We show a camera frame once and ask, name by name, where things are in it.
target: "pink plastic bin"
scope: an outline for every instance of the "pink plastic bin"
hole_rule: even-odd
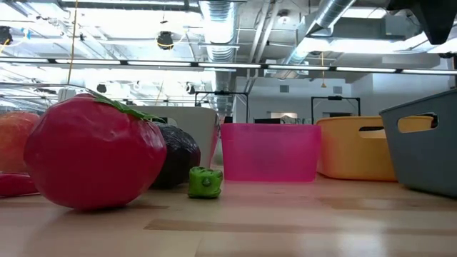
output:
[[[226,180],[310,182],[316,177],[320,126],[223,124],[221,136]]]

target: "yellow basket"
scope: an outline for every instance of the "yellow basket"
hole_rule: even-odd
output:
[[[432,120],[410,116],[401,119],[398,127],[402,131],[427,130]],[[339,179],[396,181],[380,116],[325,118],[316,125],[322,129],[319,173]]]

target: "gray basket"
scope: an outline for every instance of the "gray basket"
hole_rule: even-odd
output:
[[[438,126],[401,133],[403,117],[435,113]],[[398,182],[457,198],[457,90],[446,91],[380,112]]]

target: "green cube toy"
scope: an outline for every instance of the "green cube toy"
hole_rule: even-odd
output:
[[[190,198],[217,198],[221,193],[222,171],[193,167],[189,172]]]

